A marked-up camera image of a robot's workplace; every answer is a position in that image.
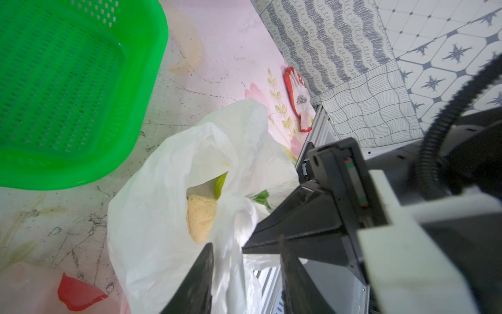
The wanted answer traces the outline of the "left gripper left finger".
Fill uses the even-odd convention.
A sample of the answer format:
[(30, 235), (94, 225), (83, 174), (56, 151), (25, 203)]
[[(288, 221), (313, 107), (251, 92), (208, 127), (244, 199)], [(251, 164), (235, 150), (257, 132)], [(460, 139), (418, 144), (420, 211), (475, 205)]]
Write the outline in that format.
[(207, 243), (161, 314), (206, 314), (212, 308), (214, 252)]

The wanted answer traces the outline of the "pink plastic bag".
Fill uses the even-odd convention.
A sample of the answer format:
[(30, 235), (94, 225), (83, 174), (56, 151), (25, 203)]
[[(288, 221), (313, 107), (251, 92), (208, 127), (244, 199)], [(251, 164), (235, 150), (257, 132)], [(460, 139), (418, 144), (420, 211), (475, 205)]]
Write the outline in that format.
[(130, 313), (127, 300), (59, 270), (17, 262), (1, 272), (1, 313)]

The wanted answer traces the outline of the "white pear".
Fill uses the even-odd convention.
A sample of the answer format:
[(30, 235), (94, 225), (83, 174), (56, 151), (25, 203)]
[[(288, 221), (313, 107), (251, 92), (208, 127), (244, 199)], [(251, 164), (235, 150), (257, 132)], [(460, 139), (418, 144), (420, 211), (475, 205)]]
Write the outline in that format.
[(205, 196), (190, 195), (187, 197), (186, 222), (192, 240), (204, 243), (213, 227), (216, 217), (217, 201)]

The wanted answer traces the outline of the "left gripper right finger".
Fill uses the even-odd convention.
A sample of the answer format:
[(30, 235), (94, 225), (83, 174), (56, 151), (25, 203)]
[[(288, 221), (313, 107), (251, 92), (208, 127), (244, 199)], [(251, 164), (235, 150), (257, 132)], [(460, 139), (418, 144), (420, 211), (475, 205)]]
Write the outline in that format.
[(281, 256), (282, 296), (284, 312), (330, 313), (332, 307), (326, 302), (298, 257), (289, 250), (283, 235), (278, 239)]

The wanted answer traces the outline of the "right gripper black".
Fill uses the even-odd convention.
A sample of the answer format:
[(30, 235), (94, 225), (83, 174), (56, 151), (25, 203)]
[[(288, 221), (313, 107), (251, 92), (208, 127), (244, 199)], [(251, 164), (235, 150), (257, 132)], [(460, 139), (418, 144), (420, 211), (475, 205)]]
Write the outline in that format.
[[(411, 143), (385, 153), (373, 153), (369, 170), (381, 170), (402, 206), (427, 201), (417, 189), (413, 166), (418, 145)], [(488, 194), (481, 186), (459, 195)], [(423, 225), (427, 234), (465, 276), (478, 313), (501, 312), (501, 213), (485, 218), (455, 218)], [(279, 242), (305, 259), (360, 259), (356, 212), (347, 196), (337, 198), (319, 184), (302, 184), (261, 221), (243, 247), (246, 254), (278, 254)]]

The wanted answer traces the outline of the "green pear top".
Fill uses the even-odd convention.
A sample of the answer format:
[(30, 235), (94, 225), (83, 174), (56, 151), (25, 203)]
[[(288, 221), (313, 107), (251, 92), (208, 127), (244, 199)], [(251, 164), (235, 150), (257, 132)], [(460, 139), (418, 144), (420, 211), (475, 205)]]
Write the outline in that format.
[(218, 200), (221, 197), (226, 177), (227, 177), (227, 172), (218, 176), (214, 182), (214, 196), (216, 200)]

